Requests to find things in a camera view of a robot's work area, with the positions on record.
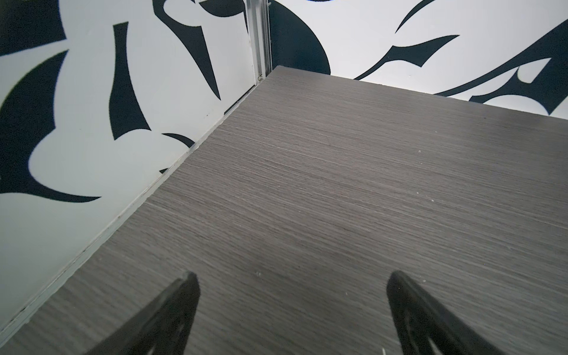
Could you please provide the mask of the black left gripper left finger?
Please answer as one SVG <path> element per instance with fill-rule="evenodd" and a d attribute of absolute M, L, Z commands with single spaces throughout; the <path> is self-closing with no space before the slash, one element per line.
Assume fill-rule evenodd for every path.
<path fill-rule="evenodd" d="M 183 354 L 201 296 L 186 272 L 88 354 Z"/>

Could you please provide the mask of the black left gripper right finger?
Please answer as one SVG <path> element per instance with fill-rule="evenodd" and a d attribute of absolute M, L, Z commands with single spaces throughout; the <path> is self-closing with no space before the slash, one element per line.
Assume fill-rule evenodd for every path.
<path fill-rule="evenodd" d="M 395 271 L 386 287 L 404 354 L 502 354 L 405 272 Z"/>

